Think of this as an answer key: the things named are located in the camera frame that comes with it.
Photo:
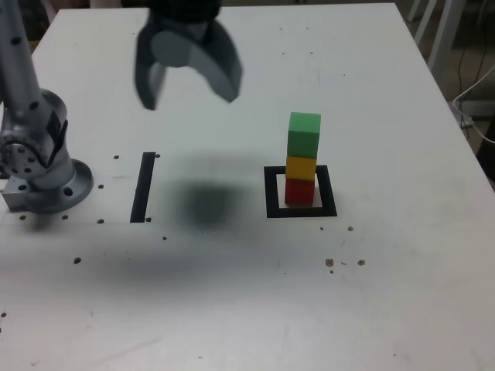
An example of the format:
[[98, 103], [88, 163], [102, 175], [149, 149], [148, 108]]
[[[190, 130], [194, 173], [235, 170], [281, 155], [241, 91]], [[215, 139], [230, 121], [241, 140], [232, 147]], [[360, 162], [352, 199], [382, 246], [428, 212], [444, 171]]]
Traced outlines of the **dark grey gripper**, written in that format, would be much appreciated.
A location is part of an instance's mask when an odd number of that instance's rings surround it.
[[236, 47], [215, 19], [181, 22], [148, 17], [137, 35], [134, 82], [144, 108], [154, 111], [166, 67], [190, 67], [227, 102], [239, 96], [243, 68]]

